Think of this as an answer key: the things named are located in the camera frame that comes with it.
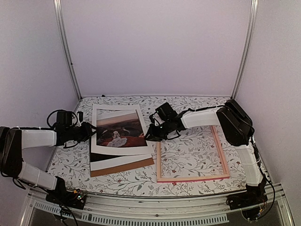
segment photograph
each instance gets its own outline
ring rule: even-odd
[[[124,115],[96,121],[96,145],[105,147],[147,146],[137,112],[124,111],[124,113]]]

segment robotic arm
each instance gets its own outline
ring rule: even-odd
[[[238,209],[267,201],[264,186],[266,178],[261,171],[261,160],[255,145],[252,120],[233,99],[224,105],[205,107],[197,110],[188,109],[179,114],[165,103],[150,116],[151,124],[145,136],[149,141],[162,141],[180,136],[179,131],[197,127],[220,125],[226,140],[233,145],[241,159],[246,173],[246,192],[229,195],[227,204],[231,209]],[[177,136],[167,135],[176,131]]]
[[[83,209],[85,198],[83,192],[75,190],[68,192],[62,178],[52,176],[26,163],[22,159],[22,150],[42,146],[67,147],[68,141],[87,141],[95,134],[96,129],[88,122],[82,122],[79,113],[79,123],[72,123],[75,113],[55,111],[56,123],[50,128],[8,128],[0,127],[0,172],[4,177],[17,179],[23,183],[38,186],[48,192],[47,201],[63,204],[69,207]]]

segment tabletop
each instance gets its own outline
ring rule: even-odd
[[[145,120],[161,104],[168,102],[178,113],[192,108],[215,106],[226,102],[228,97],[86,97],[78,111],[84,113],[84,121],[91,121],[93,104],[139,105]],[[230,169],[229,179],[184,183],[156,183],[156,164],[139,169],[105,176],[90,177],[89,142],[74,148],[58,148],[48,173],[63,178],[70,189],[80,188],[93,193],[126,196],[193,196],[219,194],[245,189],[246,177],[237,151],[225,139],[221,127],[216,127]],[[162,142],[162,176],[200,177],[222,174],[210,127],[184,130],[181,137]],[[153,143],[156,162],[156,143]]]

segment woman in white dress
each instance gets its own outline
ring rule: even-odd
[[[107,147],[121,147],[126,144],[127,138],[120,138],[118,131],[114,131],[113,134],[113,140],[108,143]]]

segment wooden picture frame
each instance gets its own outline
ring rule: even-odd
[[[218,180],[230,177],[229,167],[222,149],[221,141],[216,132],[215,126],[210,126],[214,141],[216,144],[217,152],[221,160],[223,174],[203,176],[203,177],[190,177],[190,178],[163,178],[161,172],[161,142],[157,142],[157,183],[173,183],[173,182],[195,182],[205,180]]]

